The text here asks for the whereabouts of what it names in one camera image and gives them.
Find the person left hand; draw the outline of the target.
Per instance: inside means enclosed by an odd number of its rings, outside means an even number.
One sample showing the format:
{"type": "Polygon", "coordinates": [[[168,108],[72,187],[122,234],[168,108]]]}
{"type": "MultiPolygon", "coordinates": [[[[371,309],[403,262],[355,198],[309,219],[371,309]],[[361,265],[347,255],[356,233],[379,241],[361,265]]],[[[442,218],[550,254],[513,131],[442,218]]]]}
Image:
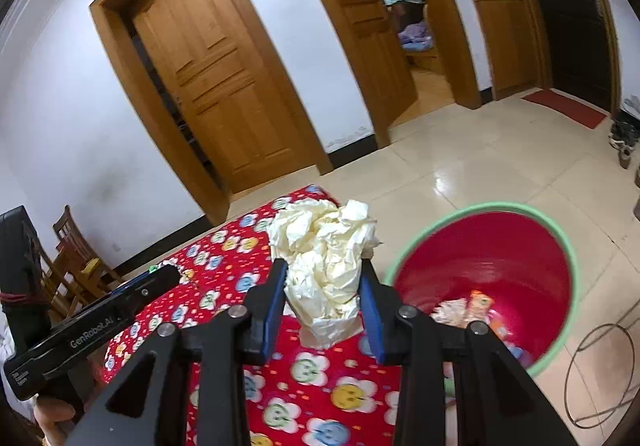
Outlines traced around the person left hand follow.
{"type": "Polygon", "coordinates": [[[64,446],[67,433],[62,429],[62,424],[72,421],[75,414],[74,407],[69,403],[39,396],[36,400],[34,416],[43,432],[43,445],[64,446]]]}

